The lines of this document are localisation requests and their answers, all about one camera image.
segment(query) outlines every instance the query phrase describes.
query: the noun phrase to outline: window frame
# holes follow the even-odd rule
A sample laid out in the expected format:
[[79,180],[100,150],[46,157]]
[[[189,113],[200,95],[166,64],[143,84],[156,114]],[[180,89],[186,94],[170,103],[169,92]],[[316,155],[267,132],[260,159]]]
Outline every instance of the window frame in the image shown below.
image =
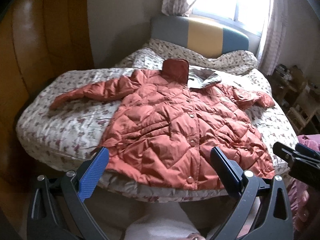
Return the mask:
[[238,15],[239,15],[239,2],[238,2],[238,0],[236,2],[236,10],[235,10],[235,15],[234,15],[233,19],[227,18],[227,17],[222,17],[222,16],[217,15],[217,14],[201,11],[201,10],[196,9],[196,8],[193,8],[192,14],[198,15],[198,16],[202,16],[202,17],[207,17],[207,18],[210,18],[210,19],[214,19],[218,23],[226,25],[226,26],[231,27],[231,28],[238,27],[238,28],[240,28],[242,30],[245,30],[245,31],[247,31],[249,33],[252,33],[252,34],[254,34],[254,35],[256,35],[256,36],[258,36],[260,38],[262,36],[262,31],[259,32],[259,31],[253,30],[251,27],[249,27],[249,26],[245,25],[244,23],[238,21]]

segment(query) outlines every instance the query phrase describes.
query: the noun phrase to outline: hand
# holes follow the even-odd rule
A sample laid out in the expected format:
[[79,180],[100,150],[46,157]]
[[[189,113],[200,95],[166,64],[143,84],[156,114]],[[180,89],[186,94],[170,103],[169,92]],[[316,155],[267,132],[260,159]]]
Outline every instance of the hand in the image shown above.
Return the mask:
[[188,237],[180,238],[178,240],[205,240],[205,238],[198,233],[192,233],[188,235]]

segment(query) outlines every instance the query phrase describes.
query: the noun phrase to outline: window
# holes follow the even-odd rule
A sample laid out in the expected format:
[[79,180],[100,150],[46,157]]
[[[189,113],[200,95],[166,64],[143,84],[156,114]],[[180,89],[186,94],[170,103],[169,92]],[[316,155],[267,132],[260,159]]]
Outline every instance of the window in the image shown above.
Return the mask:
[[193,14],[261,36],[270,0],[196,0]]

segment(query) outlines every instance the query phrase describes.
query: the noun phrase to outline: bedroom wall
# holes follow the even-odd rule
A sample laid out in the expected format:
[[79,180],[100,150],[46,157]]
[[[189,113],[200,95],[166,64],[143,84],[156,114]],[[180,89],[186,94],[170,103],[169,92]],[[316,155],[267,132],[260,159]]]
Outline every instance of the bedroom wall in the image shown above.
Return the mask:
[[288,0],[288,25],[279,63],[297,65],[312,76],[320,65],[314,60],[320,43],[320,21],[307,0]]
[[150,37],[150,19],[162,0],[87,0],[95,68],[111,67]]

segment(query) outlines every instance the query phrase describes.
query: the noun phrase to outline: jacket collar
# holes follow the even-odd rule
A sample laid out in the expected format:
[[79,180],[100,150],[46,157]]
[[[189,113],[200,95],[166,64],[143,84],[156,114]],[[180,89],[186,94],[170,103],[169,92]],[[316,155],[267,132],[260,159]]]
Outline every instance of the jacket collar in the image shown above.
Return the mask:
[[221,77],[209,68],[191,66],[185,59],[166,59],[162,65],[163,77],[174,80],[189,88],[201,89],[221,82]]
[[189,62],[185,59],[169,58],[162,64],[162,76],[186,85],[188,83]]

